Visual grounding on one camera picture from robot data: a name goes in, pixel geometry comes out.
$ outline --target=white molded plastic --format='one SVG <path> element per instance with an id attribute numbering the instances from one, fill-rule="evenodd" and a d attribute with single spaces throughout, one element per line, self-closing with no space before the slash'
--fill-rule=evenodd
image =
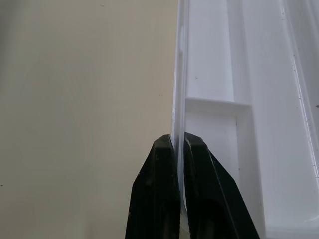
<path id="1" fill-rule="evenodd" d="M 182 2 L 174 146 L 184 131 L 204 140 L 261 238 L 319 238 L 319 3 Z"/>

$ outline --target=white plastic panel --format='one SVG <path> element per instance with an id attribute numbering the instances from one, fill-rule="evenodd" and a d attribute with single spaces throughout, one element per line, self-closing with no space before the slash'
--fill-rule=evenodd
<path id="1" fill-rule="evenodd" d="M 184 130 L 235 179 L 261 238 L 319 238 L 317 12 L 189 1 Z"/>

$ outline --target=black clamp jaw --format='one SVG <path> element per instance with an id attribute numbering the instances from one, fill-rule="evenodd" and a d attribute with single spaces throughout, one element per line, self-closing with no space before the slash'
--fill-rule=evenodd
<path id="1" fill-rule="evenodd" d="M 191 239 L 259 239 L 235 181 L 190 133 L 185 133 L 184 183 Z M 133 184 L 125 238 L 179 239 L 179 221 L 177 164 L 164 135 Z"/>

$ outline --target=beige wall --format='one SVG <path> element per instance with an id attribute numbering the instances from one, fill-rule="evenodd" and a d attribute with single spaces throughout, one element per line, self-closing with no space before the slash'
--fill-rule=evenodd
<path id="1" fill-rule="evenodd" d="M 122 239 L 170 133 L 176 0 L 0 0 L 0 238 Z"/>

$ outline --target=beige background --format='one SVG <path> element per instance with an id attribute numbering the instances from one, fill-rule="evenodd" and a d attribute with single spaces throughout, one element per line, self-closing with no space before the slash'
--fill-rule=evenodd
<path id="1" fill-rule="evenodd" d="M 177 0 L 0 0 L 0 238 L 123 239 L 170 133 Z"/>

